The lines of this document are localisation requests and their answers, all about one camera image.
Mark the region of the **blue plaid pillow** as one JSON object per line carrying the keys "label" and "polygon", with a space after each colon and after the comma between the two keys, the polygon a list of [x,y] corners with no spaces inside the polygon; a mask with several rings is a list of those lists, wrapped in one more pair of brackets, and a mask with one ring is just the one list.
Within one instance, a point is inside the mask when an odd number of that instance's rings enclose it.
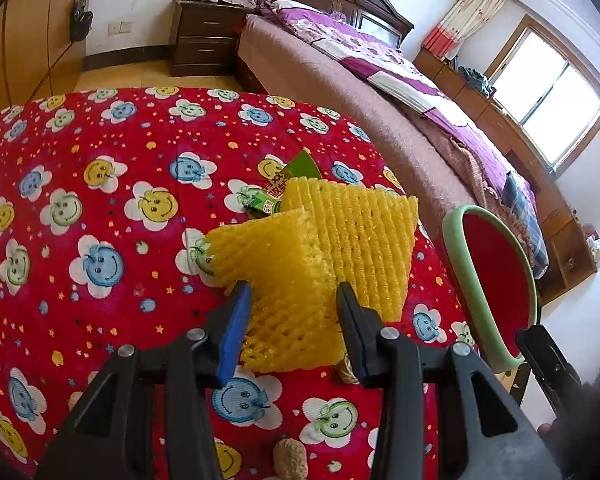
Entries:
{"label": "blue plaid pillow", "polygon": [[521,191],[511,172],[506,176],[501,203],[516,219],[520,244],[527,254],[535,281],[539,281],[550,267],[550,258],[532,203]]}

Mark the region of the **cream red curtain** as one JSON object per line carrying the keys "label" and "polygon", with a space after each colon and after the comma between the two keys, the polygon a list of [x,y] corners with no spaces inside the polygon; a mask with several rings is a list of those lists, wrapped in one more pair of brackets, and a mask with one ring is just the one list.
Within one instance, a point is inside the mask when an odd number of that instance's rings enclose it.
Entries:
{"label": "cream red curtain", "polygon": [[451,61],[465,41],[494,18],[507,0],[458,0],[430,30],[422,47],[442,60]]}

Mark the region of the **dark wooden bed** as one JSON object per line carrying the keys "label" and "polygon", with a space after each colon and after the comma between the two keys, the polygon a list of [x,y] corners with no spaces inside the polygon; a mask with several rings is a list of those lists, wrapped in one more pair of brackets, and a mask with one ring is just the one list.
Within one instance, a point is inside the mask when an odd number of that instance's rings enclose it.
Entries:
{"label": "dark wooden bed", "polygon": [[[475,171],[455,172],[446,163],[414,113],[266,18],[260,10],[264,0],[254,1],[256,10],[242,32],[238,58],[256,84],[351,117],[355,132],[378,147],[407,191],[420,199],[420,214],[427,228],[439,232],[449,211],[476,204],[501,219],[521,242],[513,214],[492,192],[467,183],[468,176],[477,175]],[[410,31],[388,0],[294,1],[335,15],[361,32],[363,18],[389,25],[402,35]]]}

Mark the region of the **wooden wardrobe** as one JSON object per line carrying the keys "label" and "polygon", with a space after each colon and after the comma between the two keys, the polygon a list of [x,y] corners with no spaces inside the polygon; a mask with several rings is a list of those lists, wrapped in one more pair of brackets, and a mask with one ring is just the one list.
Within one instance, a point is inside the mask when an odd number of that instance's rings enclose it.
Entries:
{"label": "wooden wardrobe", "polygon": [[86,51],[70,41],[75,1],[0,0],[0,110],[74,89]]}

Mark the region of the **window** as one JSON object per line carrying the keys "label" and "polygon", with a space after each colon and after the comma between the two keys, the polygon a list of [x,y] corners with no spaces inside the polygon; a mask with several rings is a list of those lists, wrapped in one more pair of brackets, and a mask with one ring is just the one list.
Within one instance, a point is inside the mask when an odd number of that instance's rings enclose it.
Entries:
{"label": "window", "polygon": [[530,15],[519,22],[486,76],[496,104],[556,177],[600,131],[600,81],[594,70]]}

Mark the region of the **green mosquito coil box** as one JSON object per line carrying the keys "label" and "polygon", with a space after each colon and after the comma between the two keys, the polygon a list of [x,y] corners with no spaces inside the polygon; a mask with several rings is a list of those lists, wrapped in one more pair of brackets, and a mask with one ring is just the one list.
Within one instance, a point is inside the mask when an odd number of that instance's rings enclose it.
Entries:
{"label": "green mosquito coil box", "polygon": [[301,150],[288,164],[273,155],[266,155],[258,163],[258,173],[268,183],[264,188],[247,192],[245,207],[248,211],[266,216],[279,211],[289,180],[302,177],[316,180],[322,178],[316,162],[307,150]]}

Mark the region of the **wall socket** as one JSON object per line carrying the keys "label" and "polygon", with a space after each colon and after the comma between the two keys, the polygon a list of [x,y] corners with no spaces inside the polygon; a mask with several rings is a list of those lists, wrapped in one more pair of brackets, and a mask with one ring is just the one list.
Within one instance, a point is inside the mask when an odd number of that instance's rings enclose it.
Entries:
{"label": "wall socket", "polygon": [[133,29],[132,22],[125,22],[125,21],[110,22],[108,24],[108,35],[109,36],[117,36],[117,35],[130,34],[132,32],[132,29]]}

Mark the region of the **green red trash bin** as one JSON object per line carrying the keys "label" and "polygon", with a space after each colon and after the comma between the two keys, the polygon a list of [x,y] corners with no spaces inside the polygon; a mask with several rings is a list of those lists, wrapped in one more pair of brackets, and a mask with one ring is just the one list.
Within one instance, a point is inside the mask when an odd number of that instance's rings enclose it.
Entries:
{"label": "green red trash bin", "polygon": [[521,244],[497,216],[475,205],[445,215],[441,244],[483,359],[496,374],[513,370],[524,362],[516,335],[539,314]]}

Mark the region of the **black hanging bag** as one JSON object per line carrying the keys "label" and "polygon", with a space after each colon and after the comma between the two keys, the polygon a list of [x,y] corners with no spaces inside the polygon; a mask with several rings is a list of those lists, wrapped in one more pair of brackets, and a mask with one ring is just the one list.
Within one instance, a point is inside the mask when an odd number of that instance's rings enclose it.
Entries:
{"label": "black hanging bag", "polygon": [[91,30],[93,12],[87,9],[86,0],[76,0],[70,13],[69,34],[71,42],[83,41]]}

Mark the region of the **low wooden cabinet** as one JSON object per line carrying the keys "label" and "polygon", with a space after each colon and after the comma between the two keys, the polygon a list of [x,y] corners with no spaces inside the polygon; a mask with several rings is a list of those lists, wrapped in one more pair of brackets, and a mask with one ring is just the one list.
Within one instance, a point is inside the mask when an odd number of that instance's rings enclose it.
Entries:
{"label": "low wooden cabinet", "polygon": [[596,273],[582,226],[521,128],[493,100],[467,87],[456,70],[428,50],[418,52],[414,65],[464,110],[529,182],[550,257],[550,266],[538,281],[540,305],[549,304]]}

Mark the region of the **teal clothes pile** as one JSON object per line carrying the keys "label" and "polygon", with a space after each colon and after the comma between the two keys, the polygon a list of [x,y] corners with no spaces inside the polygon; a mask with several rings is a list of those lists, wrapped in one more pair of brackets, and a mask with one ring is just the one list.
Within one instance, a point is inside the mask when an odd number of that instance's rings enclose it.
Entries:
{"label": "teal clothes pile", "polygon": [[486,75],[483,75],[483,73],[465,66],[460,66],[458,68],[458,73],[464,79],[465,84],[469,89],[479,92],[487,99],[494,96],[495,89],[490,83],[489,78]]}

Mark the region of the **yellow foam net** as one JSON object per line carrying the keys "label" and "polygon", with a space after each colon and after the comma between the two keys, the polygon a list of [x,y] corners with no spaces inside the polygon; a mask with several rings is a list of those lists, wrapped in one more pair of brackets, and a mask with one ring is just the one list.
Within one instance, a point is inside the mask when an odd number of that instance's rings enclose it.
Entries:
{"label": "yellow foam net", "polygon": [[239,361],[258,373],[338,364],[346,353],[336,310],[343,282],[384,322],[400,321],[417,225],[414,196],[292,178],[279,211],[210,231],[216,284],[252,289]]}

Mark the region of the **red smiley flower quilt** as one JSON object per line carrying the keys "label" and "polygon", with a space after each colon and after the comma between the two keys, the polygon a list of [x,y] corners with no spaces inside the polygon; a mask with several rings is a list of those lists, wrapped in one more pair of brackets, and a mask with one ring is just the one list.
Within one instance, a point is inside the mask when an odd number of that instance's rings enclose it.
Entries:
{"label": "red smiley flower quilt", "polygon": [[204,236],[294,156],[402,186],[340,106],[224,89],[58,94],[0,111],[0,479],[30,479],[107,359],[222,304]]}

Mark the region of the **purple floral duvet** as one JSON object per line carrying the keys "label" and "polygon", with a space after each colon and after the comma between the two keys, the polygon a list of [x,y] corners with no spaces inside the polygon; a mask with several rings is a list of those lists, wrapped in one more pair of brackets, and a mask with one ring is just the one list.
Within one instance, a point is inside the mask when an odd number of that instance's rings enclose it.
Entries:
{"label": "purple floral duvet", "polygon": [[538,211],[530,183],[464,110],[399,49],[298,1],[264,0],[260,10],[291,35],[414,113],[424,135],[455,172],[477,173],[466,178],[469,185],[492,192],[507,206],[520,198],[532,212]]}

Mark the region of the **dark wooden nightstand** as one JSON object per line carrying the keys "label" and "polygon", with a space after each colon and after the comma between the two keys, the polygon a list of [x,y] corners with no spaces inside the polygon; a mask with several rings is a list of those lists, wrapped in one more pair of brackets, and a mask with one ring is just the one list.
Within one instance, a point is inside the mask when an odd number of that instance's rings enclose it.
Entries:
{"label": "dark wooden nightstand", "polygon": [[171,75],[233,75],[239,37],[250,13],[241,6],[176,0],[170,33]]}

